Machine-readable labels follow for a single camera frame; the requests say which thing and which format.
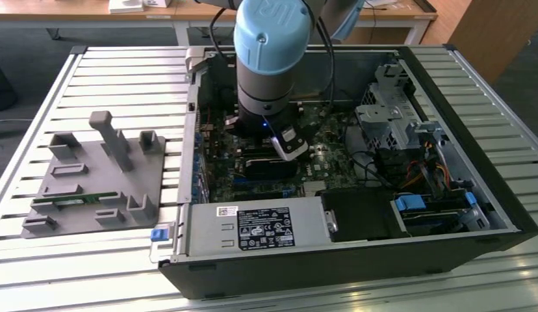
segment paper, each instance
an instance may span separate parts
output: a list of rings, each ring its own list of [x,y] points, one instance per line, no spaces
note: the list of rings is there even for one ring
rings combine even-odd
[[[391,5],[396,2],[397,0],[365,0],[363,8],[372,8],[371,5],[373,7],[379,7],[380,5]]]

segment wooden desk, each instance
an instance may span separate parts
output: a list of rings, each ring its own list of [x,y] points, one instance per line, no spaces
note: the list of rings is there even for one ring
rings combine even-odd
[[[376,27],[408,28],[405,44],[419,44],[427,26],[436,19],[436,13],[423,12],[413,0],[399,0],[396,5],[385,5],[375,10]],[[218,8],[212,5],[198,4],[193,1],[178,1],[174,13],[174,30],[178,44],[188,46],[186,29],[190,27],[206,27]],[[236,12],[226,10],[214,23],[216,27],[233,27]],[[361,10],[354,27],[373,27],[373,10]]]
[[[538,0],[428,0],[439,18],[423,44],[453,44],[489,84],[538,30]]]
[[[405,43],[417,44],[436,14],[423,12],[412,0],[400,0],[399,4],[375,11],[376,27],[392,31],[395,27],[408,28]],[[188,46],[188,28],[206,27],[217,10],[190,0],[172,0],[168,8],[145,7],[142,12],[109,14],[108,0],[0,0],[0,28],[170,27],[178,45]],[[234,18],[236,12],[226,11],[216,26],[233,27]],[[354,26],[371,28],[372,20],[373,11],[363,10]]]
[[[0,0],[0,28],[174,28],[176,6],[109,14],[108,0]]]

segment power supply label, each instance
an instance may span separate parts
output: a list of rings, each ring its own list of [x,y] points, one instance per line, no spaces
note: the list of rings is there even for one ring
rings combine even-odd
[[[292,247],[288,207],[237,211],[237,237],[241,250]]]

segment barcode sticker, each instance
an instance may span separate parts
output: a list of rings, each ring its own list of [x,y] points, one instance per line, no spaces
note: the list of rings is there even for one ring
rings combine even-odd
[[[237,206],[225,206],[216,208],[217,216],[236,216]]]

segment blue drive bracket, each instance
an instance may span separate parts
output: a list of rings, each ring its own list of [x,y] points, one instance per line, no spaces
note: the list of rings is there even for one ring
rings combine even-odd
[[[427,207],[420,195],[401,195],[393,202],[397,211],[417,210]]]

